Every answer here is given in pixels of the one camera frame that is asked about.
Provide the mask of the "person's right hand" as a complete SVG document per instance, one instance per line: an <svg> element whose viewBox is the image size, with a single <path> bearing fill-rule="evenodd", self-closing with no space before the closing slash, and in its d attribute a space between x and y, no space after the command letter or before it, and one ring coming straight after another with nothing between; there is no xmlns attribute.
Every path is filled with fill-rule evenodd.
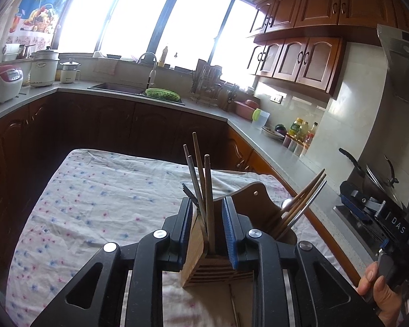
<svg viewBox="0 0 409 327"><path fill-rule="evenodd" d="M375 303L380 309L378 317L385 326L396 326L401 310L401 293L396 293L386 284L385 277L378 275L378 263L373 262L366 268L357 285L357 293L365 296L372 289Z"/></svg>

